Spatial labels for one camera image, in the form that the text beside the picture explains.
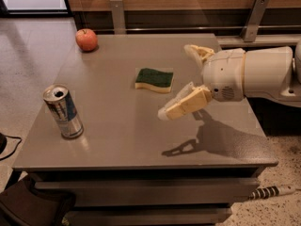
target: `red apple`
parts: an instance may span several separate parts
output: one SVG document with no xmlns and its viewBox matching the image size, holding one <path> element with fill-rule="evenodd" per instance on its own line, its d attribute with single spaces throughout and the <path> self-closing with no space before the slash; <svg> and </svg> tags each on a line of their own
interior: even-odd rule
<svg viewBox="0 0 301 226">
<path fill-rule="evenodd" d="M 88 28 L 80 29 L 76 32 L 75 40 L 83 51 L 92 51 L 97 47 L 97 36 L 93 30 Z"/>
</svg>

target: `cable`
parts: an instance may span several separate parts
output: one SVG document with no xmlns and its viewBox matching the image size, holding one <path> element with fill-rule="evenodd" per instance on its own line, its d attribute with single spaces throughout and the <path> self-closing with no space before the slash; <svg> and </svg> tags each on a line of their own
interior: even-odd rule
<svg viewBox="0 0 301 226">
<path fill-rule="evenodd" d="M 293 194 L 296 190 L 301 190 L 300 186 L 268 186 L 256 189 L 248 198 L 250 200 L 268 199 L 274 196 Z"/>
<path fill-rule="evenodd" d="M 8 138 L 12 138 L 12 139 L 19 139 L 19 141 L 17 142 L 17 144 L 15 145 L 15 148 L 12 150 L 11 153 L 7 154 L 6 156 L 4 157 L 0 157 L 0 161 L 3 161 L 9 157 L 11 157 L 18 149 L 18 146 L 20 145 L 20 143 L 22 142 L 22 139 L 20 137 L 13 137 L 13 136 L 7 136 L 7 135 L 3 135 L 5 137 L 8 137 Z"/>
</svg>

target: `tiled floor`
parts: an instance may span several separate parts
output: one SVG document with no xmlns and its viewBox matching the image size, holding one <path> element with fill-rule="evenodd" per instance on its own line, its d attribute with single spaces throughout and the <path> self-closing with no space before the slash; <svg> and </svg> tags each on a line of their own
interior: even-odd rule
<svg viewBox="0 0 301 226">
<path fill-rule="evenodd" d="M 51 85 L 74 44 L 72 19 L 0 20 L 0 132 L 26 138 Z M 261 186 L 301 186 L 301 136 L 268 137 L 279 165 L 261 176 Z M 2 155 L 16 141 L 9 140 Z M 0 162 L 3 190 L 16 155 Z M 233 215 L 219 226 L 301 225 L 301 191 L 268 200 L 235 203 Z"/>
</svg>

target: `drawer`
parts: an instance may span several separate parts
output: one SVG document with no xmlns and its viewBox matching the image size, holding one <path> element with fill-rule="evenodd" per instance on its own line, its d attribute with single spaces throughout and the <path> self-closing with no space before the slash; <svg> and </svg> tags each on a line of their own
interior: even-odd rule
<svg viewBox="0 0 301 226">
<path fill-rule="evenodd" d="M 213 225 L 231 215 L 229 208 L 136 208 L 72 211 L 66 216 L 72 226 L 95 225 Z"/>
<path fill-rule="evenodd" d="M 36 189 L 68 190 L 75 206 L 90 207 L 243 202 L 258 185 L 256 178 L 181 178 L 36 182 Z"/>
</svg>

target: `soda can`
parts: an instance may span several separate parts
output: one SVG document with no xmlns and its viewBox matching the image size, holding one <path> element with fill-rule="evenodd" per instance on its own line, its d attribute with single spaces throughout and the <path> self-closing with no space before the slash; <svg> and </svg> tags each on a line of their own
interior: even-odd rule
<svg viewBox="0 0 301 226">
<path fill-rule="evenodd" d="M 55 118 L 63 137 L 74 138 L 83 133 L 83 124 L 66 87 L 62 85 L 48 87 L 43 93 L 43 100 Z"/>
</svg>

